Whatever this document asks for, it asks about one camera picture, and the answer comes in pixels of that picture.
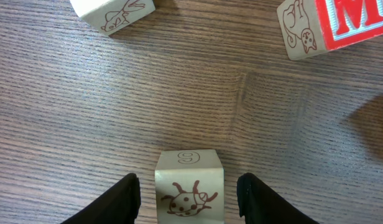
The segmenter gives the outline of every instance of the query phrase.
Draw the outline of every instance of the red letter m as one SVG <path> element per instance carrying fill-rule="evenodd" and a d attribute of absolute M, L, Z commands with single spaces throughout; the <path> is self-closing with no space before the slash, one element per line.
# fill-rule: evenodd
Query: red letter m
<path fill-rule="evenodd" d="M 379 15 L 377 0 L 335 0 L 335 8 L 339 22 L 339 29 L 336 31 L 337 35 L 349 32 L 349 27 L 346 24 L 345 11 L 348 13 L 353 26 L 357 29 L 360 28 L 363 3 L 366 3 L 367 12 L 365 26 L 383 21 L 383 16 Z"/>

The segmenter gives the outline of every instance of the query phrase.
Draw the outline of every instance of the ladybug drawing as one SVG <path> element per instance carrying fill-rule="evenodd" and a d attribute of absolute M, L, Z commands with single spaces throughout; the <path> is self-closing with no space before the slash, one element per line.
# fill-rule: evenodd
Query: ladybug drawing
<path fill-rule="evenodd" d="M 172 185 L 176 186 L 179 194 L 176 196 L 166 195 L 161 200 L 171 199 L 169 203 L 168 214 L 177 215 L 179 217 L 190 217 L 199 214 L 204 209 L 210 209 L 210 206 L 205 205 L 207 202 L 212 202 L 218 193 L 215 192 L 211 197 L 205 192 L 199 192 L 197 187 L 200 183 L 196 180 L 192 192 L 186 192 L 182 189 L 180 184 L 174 182 Z"/>

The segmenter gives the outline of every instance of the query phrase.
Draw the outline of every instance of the animal drawing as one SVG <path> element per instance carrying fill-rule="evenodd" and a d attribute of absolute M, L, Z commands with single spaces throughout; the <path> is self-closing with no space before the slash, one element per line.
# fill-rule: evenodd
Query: animal drawing
<path fill-rule="evenodd" d="M 204 209 L 211 208 L 205 204 L 212 202 L 218 196 L 218 193 L 215 192 L 211 197 L 208 197 L 205 192 L 200 193 L 197 189 L 199 183 L 200 181 L 196 180 L 193 191 L 186 192 L 178 183 L 174 182 L 172 185 L 176 186 L 179 194 L 176 196 L 166 195 L 161 198 L 161 200 L 171 199 L 167 213 L 179 217 L 190 217 L 199 214 Z"/>
<path fill-rule="evenodd" d="M 297 46 L 297 39 L 302 41 L 307 54 L 310 49 L 317 50 L 315 35 L 310 29 L 309 18 L 303 8 L 303 0 L 295 0 L 283 13 L 284 29 L 291 48 Z"/>
<path fill-rule="evenodd" d="M 115 28 L 128 24 L 127 16 L 130 12 L 144 9 L 145 4 L 136 4 L 139 0 L 127 0 L 124 7 L 120 11 L 111 11 L 106 13 L 106 25 L 102 26 L 102 30 L 109 32 Z"/>

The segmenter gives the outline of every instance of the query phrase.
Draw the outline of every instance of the alphabet block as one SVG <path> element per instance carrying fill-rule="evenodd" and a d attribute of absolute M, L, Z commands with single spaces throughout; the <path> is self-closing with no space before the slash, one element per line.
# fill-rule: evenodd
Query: alphabet block
<path fill-rule="evenodd" d="M 159 224 L 224 223 L 224 170 L 215 150 L 163 151 L 155 191 Z"/>
<path fill-rule="evenodd" d="M 105 35 L 155 10 L 153 0 L 70 0 L 77 15 Z"/>
<path fill-rule="evenodd" d="M 383 0 L 286 0 L 277 15 L 291 60 L 383 34 Z"/>

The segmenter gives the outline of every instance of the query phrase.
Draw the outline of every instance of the toy block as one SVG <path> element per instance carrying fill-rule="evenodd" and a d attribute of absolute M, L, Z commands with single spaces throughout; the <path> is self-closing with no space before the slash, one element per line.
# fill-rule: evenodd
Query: toy block
<path fill-rule="evenodd" d="M 163 151 L 155 191 L 159 224 L 224 223 L 224 170 L 215 150 Z"/>
<path fill-rule="evenodd" d="M 70 0 L 75 13 L 105 35 L 113 34 L 155 10 L 153 0 Z"/>
<path fill-rule="evenodd" d="M 291 60 L 383 34 L 383 0 L 286 0 L 277 15 Z"/>

